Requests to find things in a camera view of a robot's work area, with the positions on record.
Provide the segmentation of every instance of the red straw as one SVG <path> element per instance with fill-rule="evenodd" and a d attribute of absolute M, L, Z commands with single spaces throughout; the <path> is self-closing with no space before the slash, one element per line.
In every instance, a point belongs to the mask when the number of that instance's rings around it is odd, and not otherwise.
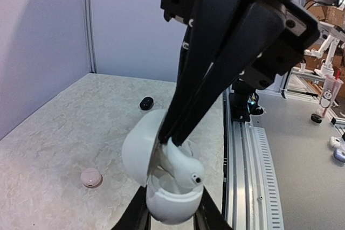
<path fill-rule="evenodd" d="M 338 69 L 338 71 L 336 72 L 335 80 L 338 80 L 339 77 L 340 77 L 340 69 Z"/>

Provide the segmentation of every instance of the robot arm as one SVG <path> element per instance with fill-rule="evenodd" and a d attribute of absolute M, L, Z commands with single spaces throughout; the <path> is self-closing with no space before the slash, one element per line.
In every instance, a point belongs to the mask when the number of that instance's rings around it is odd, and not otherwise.
<path fill-rule="evenodd" d="M 195 229 L 228 230 L 185 140 L 235 80 L 243 94 L 236 101 L 246 101 L 300 62 L 319 38 L 318 22 L 292 0 L 162 0 L 161 7 L 167 21 L 187 25 L 177 86 L 168 111 L 146 114 L 126 137 L 125 167 L 147 189 L 138 190 L 114 229 L 129 229 L 139 207 L 134 229 L 148 229 L 148 208 L 165 224 L 195 215 Z"/>
<path fill-rule="evenodd" d="M 161 8 L 188 28 L 160 143 L 181 145 L 237 78 L 267 88 L 319 37 L 318 22 L 292 0 L 162 0 Z"/>
<path fill-rule="evenodd" d="M 322 43 L 320 48 L 318 50 L 312 49 L 312 50 L 305 50 L 304 54 L 308 56 L 313 56 L 318 59 L 321 59 L 323 57 L 324 52 L 329 48 L 329 46 L 332 44 L 332 42 L 336 38 L 332 35 L 328 35 L 327 39 Z"/>

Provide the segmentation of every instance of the metal rail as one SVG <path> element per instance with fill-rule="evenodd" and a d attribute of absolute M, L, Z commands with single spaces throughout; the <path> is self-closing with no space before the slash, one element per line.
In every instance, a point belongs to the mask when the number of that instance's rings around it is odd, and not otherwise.
<path fill-rule="evenodd" d="M 307 73 L 307 72 L 299 72 L 297 69 L 293 68 L 291 71 L 292 74 L 297 75 L 301 78 L 305 78 L 308 80 L 312 81 L 319 81 L 319 82 L 324 82 L 325 78 L 320 77 L 319 75 L 315 75 L 314 72 L 312 73 Z"/>
<path fill-rule="evenodd" d="M 224 93 L 227 131 L 225 219 L 234 230 L 284 230 L 278 184 L 265 130 L 231 122 L 230 90 Z"/>
<path fill-rule="evenodd" d="M 95 48 L 93 41 L 93 29 L 92 29 L 92 6 L 91 0 L 84 0 L 84 23 L 85 23 L 85 37 L 86 47 L 88 50 L 88 62 L 91 73 L 97 73 Z"/>

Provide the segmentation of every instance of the screw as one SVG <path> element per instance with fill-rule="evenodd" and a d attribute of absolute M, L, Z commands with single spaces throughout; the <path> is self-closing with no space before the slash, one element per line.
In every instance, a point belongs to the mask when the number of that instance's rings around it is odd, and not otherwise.
<path fill-rule="evenodd" d="M 189 20 L 188 24 L 189 24 L 190 27 L 193 27 L 193 22 L 194 22 L 194 19 L 190 19 Z"/>
<path fill-rule="evenodd" d="M 185 50 L 188 50 L 189 48 L 189 43 L 186 43 L 185 41 L 182 43 L 182 47 L 185 49 Z"/>
<path fill-rule="evenodd" d="M 296 23 L 294 20 L 288 20 L 286 21 L 286 26 L 292 29 L 292 28 L 295 28 Z"/>

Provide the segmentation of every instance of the cable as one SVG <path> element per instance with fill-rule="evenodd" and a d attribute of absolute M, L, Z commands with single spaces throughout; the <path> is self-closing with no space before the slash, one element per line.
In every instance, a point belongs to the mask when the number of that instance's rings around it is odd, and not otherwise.
<path fill-rule="evenodd" d="M 256 102 L 258 103 L 259 102 L 259 95 L 256 92 L 254 92 L 254 96 L 255 96 Z"/>
<path fill-rule="evenodd" d="M 315 0 L 308 0 L 307 3 L 305 3 L 303 7 L 305 8 L 307 6 L 307 4 L 310 2 L 315 2 Z"/>
<path fill-rule="evenodd" d="M 313 3 L 313 4 L 311 4 L 310 6 L 307 7 L 307 10 L 309 8 L 311 8 L 312 6 L 314 6 L 315 4 L 321 4 L 323 6 L 333 6 L 333 5 L 326 4 L 325 2 L 322 2 L 322 1 L 315 1 L 315 3 Z"/>

